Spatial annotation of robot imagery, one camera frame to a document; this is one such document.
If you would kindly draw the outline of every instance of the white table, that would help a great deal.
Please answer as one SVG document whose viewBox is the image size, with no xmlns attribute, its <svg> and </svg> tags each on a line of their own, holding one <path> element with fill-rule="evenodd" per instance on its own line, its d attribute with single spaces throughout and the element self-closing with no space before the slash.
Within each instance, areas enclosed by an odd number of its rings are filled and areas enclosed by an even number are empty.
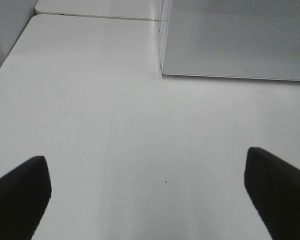
<svg viewBox="0 0 300 240">
<path fill-rule="evenodd" d="M 35 16 L 0 69 L 0 177 L 50 171 L 34 240 L 270 240 L 250 146 L 300 168 L 300 83 L 162 78 L 155 22 Z"/>
<path fill-rule="evenodd" d="M 158 20 L 162 0 L 38 0 L 37 14 Z"/>
</svg>

